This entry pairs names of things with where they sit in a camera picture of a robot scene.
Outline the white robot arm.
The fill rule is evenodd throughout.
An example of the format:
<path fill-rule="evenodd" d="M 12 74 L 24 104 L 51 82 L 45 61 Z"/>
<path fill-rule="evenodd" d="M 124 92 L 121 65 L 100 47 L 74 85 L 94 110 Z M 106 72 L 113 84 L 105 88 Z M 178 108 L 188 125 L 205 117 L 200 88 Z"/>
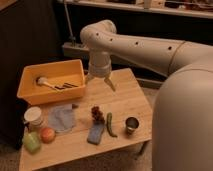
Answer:
<path fill-rule="evenodd" d="M 213 46 L 119 35 L 110 20 L 85 26 L 89 77 L 119 56 L 166 77 L 152 120 L 152 171 L 213 171 Z"/>

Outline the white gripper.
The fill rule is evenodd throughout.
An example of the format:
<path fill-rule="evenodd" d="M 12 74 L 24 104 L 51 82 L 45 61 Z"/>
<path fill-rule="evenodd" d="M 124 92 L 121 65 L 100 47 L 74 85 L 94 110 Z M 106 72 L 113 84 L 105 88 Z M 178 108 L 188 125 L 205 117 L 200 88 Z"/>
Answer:
<path fill-rule="evenodd" d="M 111 58 L 107 52 L 91 51 L 89 53 L 89 73 L 85 77 L 85 84 L 88 84 L 94 77 L 104 78 L 104 82 L 113 90 L 116 91 L 112 81 L 107 77 L 110 75 Z"/>

